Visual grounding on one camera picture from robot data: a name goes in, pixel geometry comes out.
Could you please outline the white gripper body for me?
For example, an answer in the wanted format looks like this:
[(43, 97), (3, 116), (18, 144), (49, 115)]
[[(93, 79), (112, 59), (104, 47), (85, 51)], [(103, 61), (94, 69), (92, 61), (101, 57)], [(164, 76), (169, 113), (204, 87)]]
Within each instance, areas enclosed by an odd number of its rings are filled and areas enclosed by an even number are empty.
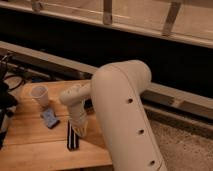
[(87, 113), (83, 103), (76, 103), (68, 107), (69, 121), (77, 130), (85, 130), (87, 127)]

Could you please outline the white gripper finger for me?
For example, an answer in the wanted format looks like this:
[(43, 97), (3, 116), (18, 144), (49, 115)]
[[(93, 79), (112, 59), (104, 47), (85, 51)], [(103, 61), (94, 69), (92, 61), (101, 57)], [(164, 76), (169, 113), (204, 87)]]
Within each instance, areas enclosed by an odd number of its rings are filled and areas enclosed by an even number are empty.
[(72, 127), (72, 130), (73, 130), (76, 134), (80, 135), (80, 132), (79, 132), (79, 129), (78, 129), (78, 128)]
[(85, 137), (87, 134), (87, 126), (81, 128), (81, 137)]

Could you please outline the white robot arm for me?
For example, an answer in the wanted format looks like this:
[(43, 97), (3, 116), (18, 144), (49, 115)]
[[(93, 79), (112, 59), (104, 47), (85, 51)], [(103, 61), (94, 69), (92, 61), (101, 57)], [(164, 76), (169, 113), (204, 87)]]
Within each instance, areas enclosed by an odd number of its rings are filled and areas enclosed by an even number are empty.
[(84, 102), (92, 101), (114, 171), (168, 171), (140, 99), (150, 83), (144, 62), (115, 62), (97, 69), (89, 83), (75, 84), (59, 96), (81, 137), (86, 135)]

